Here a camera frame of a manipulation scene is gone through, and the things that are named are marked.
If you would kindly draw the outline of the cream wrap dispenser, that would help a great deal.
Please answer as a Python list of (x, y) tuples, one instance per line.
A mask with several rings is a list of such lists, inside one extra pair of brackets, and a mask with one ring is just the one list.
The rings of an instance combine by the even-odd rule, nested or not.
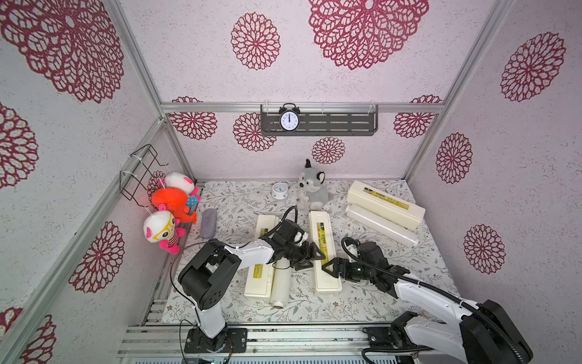
[[(279, 222), (274, 215), (259, 215), (254, 238), (259, 238), (264, 233), (273, 229)], [(245, 297), (256, 299), (269, 299), (271, 297), (274, 280), (274, 268), (271, 265), (253, 265), (249, 267)]]
[(311, 211), (308, 217), (309, 233), (327, 259), (314, 261), (315, 294), (339, 294), (343, 289), (340, 279), (330, 277), (324, 273), (321, 266), (337, 257), (336, 244), (333, 239), (330, 215), (327, 212)]

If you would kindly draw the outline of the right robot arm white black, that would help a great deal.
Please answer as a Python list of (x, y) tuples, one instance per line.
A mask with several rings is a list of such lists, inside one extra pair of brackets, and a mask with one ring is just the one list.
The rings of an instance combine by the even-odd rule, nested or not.
[(496, 302), (478, 303), (422, 281), (407, 268), (389, 264), (372, 241), (343, 238), (347, 258), (333, 258), (321, 271), (345, 281), (369, 281), (379, 291), (430, 313), (407, 311), (380, 329), (366, 329), (369, 353), (414, 356), (438, 352), (463, 363), (529, 363), (534, 355), (508, 313)]

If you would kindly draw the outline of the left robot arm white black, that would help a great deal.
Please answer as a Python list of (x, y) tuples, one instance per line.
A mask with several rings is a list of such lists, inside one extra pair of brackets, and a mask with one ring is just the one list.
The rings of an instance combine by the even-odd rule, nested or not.
[(308, 233), (297, 223), (298, 218), (287, 218), (292, 211), (297, 212), (297, 207), (290, 207), (272, 229), (242, 246), (234, 247), (211, 239), (183, 267), (177, 281), (183, 296), (195, 307), (196, 330), (203, 339), (224, 340), (227, 324), (221, 300), (239, 270), (271, 265), (281, 259), (289, 260), (291, 268), (303, 270), (311, 268), (314, 261), (326, 258), (320, 248), (309, 241)]

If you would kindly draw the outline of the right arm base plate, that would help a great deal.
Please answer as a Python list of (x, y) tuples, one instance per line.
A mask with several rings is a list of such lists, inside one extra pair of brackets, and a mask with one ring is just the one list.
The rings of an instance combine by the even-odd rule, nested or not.
[(390, 324), (368, 326), (363, 332), (368, 336), (370, 349), (386, 353), (407, 353), (431, 350), (430, 347), (414, 344), (405, 332), (406, 325), (418, 318), (418, 314), (407, 311)]

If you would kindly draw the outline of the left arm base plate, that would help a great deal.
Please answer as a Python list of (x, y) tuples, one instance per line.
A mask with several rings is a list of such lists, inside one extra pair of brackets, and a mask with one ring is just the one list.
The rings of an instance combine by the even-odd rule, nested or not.
[(202, 329), (195, 327), (188, 331), (185, 353), (245, 353), (249, 331), (244, 328), (229, 327), (222, 329), (214, 338), (207, 336)]

